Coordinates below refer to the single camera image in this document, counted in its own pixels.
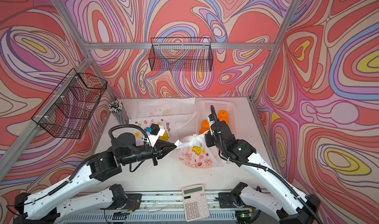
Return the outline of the white printed plastic bag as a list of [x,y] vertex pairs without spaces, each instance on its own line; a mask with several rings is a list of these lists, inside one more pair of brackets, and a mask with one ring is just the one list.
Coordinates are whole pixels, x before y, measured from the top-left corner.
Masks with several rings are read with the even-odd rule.
[[181,164],[194,169],[209,169],[223,167],[226,162],[218,155],[218,149],[208,147],[206,133],[187,136],[175,142],[176,149],[173,152],[175,160]]

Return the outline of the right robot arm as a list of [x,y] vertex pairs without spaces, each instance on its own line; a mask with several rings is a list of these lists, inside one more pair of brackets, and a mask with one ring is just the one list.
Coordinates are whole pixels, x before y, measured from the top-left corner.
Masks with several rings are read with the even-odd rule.
[[280,224],[322,223],[318,216],[321,201],[305,194],[271,168],[246,140],[236,139],[228,124],[213,112],[207,118],[210,130],[205,134],[208,147],[216,147],[219,157],[242,167],[269,191],[263,194],[240,182],[231,192],[234,205],[251,206],[266,213]]

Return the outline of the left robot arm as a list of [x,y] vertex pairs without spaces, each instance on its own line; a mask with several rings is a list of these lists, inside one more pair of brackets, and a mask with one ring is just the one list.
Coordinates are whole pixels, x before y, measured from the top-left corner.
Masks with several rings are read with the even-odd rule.
[[109,132],[111,147],[82,161],[73,174],[36,193],[23,192],[16,196],[14,208],[19,215],[16,224],[61,224],[68,218],[94,209],[121,209],[128,201],[122,185],[113,184],[95,194],[75,196],[120,174],[125,165],[152,160],[154,165],[176,145],[144,135],[145,144],[136,146],[135,136],[122,133],[115,137]]

